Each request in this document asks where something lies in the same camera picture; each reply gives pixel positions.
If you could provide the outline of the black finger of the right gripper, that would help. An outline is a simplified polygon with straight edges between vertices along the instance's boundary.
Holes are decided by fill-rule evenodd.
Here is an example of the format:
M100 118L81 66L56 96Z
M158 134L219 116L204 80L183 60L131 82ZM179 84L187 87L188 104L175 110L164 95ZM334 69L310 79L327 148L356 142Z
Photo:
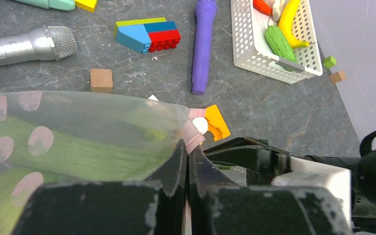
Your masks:
M268 140L238 137L204 151L214 164L246 169L246 184L269 185L272 180L291 172L291 153L270 146Z

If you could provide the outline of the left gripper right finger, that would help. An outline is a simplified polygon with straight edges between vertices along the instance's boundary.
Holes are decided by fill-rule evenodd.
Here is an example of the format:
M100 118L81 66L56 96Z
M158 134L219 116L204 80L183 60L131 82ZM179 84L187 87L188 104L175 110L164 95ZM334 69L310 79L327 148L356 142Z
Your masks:
M195 235L350 235L337 199L321 187L241 187L201 148L188 156Z

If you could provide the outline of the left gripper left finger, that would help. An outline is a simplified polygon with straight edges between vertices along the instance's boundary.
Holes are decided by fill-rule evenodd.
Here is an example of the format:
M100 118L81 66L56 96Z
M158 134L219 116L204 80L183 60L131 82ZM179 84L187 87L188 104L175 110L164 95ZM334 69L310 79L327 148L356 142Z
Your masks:
M28 200L15 235L182 235L187 150L178 141L145 179L49 183Z

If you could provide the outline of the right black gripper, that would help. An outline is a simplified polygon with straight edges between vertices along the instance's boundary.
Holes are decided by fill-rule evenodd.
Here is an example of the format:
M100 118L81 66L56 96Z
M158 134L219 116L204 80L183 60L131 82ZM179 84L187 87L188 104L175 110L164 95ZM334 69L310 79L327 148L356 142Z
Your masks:
M305 156L305 160L351 171L351 220L355 233L376 235L376 149L372 149L375 138L376 131L362 140L359 158Z

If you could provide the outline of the clear polka dot zip bag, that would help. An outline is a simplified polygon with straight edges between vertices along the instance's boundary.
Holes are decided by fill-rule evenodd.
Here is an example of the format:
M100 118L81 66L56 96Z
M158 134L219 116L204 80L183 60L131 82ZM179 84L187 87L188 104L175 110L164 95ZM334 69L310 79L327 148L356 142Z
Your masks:
M90 92L0 93L0 235L12 233L42 184L139 181L170 165L166 215L181 230L186 155L204 141L206 110Z

